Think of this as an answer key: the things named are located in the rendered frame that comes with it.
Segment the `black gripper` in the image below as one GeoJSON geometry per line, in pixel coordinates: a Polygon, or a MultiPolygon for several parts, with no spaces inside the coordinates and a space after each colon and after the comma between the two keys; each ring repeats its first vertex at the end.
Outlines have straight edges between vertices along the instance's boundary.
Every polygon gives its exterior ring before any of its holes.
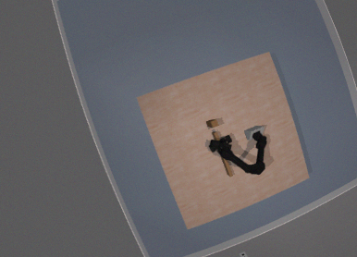
{"type": "MultiPolygon", "coordinates": [[[[230,138],[229,135],[227,135],[227,136],[225,136],[225,139],[222,138],[222,139],[219,140],[219,142],[221,142],[221,141],[224,141],[224,142],[227,141],[228,144],[230,144],[232,142],[232,139],[230,138]]],[[[214,153],[216,151],[216,149],[212,149],[210,145],[209,145],[209,148],[211,149],[212,153],[214,153]]]]}

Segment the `brown wooden board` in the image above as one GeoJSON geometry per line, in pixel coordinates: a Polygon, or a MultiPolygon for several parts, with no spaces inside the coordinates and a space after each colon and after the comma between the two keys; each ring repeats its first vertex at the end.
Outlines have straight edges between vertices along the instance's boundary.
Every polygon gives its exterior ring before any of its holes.
{"type": "MultiPolygon", "coordinates": [[[[215,138],[215,141],[219,141],[219,135],[218,135],[218,133],[217,133],[216,131],[214,131],[214,132],[212,132],[212,133],[213,133],[213,136],[214,136],[214,138],[215,138]]],[[[224,166],[225,166],[225,168],[226,168],[226,170],[227,170],[227,174],[228,174],[230,177],[233,177],[232,172],[231,172],[231,169],[229,168],[228,160],[224,159],[223,157],[221,157],[221,158],[222,158],[222,161],[223,161],[223,163],[224,163],[224,166]]]]}

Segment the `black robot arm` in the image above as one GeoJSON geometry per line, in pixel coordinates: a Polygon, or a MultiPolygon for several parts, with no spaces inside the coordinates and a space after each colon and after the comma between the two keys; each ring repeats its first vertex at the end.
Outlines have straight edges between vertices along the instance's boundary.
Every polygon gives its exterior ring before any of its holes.
{"type": "Polygon", "coordinates": [[[230,150],[231,145],[224,141],[211,140],[210,146],[212,149],[217,149],[217,153],[220,154],[226,160],[230,160],[233,164],[238,165],[245,173],[260,175],[265,170],[264,164],[264,148],[266,146],[266,136],[263,136],[260,131],[253,133],[252,137],[257,141],[257,159],[256,164],[248,165],[247,163],[240,160],[234,153],[230,150]],[[221,150],[222,149],[222,150],[221,150]]]}

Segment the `brown wooden post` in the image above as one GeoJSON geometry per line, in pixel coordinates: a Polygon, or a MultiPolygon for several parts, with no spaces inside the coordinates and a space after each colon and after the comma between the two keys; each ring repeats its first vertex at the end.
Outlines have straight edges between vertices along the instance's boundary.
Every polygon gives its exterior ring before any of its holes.
{"type": "Polygon", "coordinates": [[[209,128],[215,128],[215,127],[219,126],[217,119],[211,119],[209,121],[206,121],[206,123],[209,128]]]}

